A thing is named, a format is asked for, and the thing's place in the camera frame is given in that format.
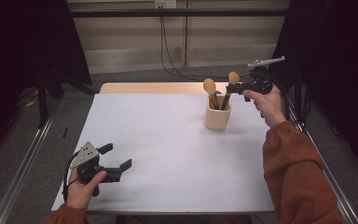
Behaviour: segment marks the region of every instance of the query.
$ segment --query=table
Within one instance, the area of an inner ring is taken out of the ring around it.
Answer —
[[[216,83],[225,92],[226,83]],[[261,147],[268,126],[252,103],[231,96],[224,131],[208,130],[202,83],[108,83],[94,98],[75,151],[112,142],[104,167],[132,159],[119,183],[101,184],[89,211],[125,215],[273,211]],[[52,210],[62,203],[61,189]]]

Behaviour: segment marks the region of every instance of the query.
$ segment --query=rust-colored sweater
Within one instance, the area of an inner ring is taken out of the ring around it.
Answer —
[[[263,146],[264,177],[279,223],[346,223],[323,173],[312,142],[289,121],[267,132]],[[85,210],[65,204],[43,223],[86,223]]]

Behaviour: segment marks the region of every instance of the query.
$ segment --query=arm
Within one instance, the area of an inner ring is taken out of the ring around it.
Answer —
[[[106,177],[106,171],[101,171],[92,180],[84,185],[77,180],[77,169],[74,169],[69,177],[69,182],[74,181],[68,189],[68,199],[60,208],[43,220],[43,224],[84,224],[87,222],[87,208],[92,197],[92,192]]]
[[[270,130],[263,146],[264,177],[279,223],[346,223],[312,142],[282,113],[281,93],[244,91]]]

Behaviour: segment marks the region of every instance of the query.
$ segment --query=electrical outlet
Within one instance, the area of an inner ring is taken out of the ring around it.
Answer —
[[[155,0],[156,8],[165,8],[165,0]]]
[[[165,8],[176,8],[176,0],[165,0]]]

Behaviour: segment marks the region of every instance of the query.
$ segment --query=person's left hand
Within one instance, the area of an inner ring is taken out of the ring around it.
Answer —
[[[77,173],[77,168],[73,169],[71,172],[71,177],[69,177],[69,183],[71,183],[73,180],[76,181],[69,186],[66,205],[76,209],[87,210],[92,197],[92,192],[98,186],[98,184],[103,181],[106,175],[106,171],[101,171],[96,176],[94,176],[87,185],[85,185],[82,184],[80,180],[76,180],[79,178],[79,174]]]

